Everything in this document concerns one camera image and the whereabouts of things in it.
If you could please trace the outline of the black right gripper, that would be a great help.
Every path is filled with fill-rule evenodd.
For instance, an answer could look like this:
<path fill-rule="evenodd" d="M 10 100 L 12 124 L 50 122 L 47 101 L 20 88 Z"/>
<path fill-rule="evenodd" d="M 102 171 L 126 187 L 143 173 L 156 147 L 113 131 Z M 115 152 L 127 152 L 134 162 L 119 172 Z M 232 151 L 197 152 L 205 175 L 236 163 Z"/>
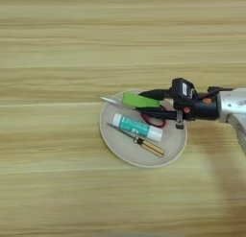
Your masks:
<path fill-rule="evenodd" d="M 160 107 L 137 107 L 136 110 L 142 114 L 166 120 L 177 120 L 176 128 L 182 130 L 185 126 L 184 120 L 209 120 L 214 121 L 219 117 L 218 104 L 215 96 L 184 95 L 181 91 L 170 89 L 153 89 L 143 91 L 140 96 L 162 101 L 173 98 L 173 108 L 177 110 L 165 110 Z"/>

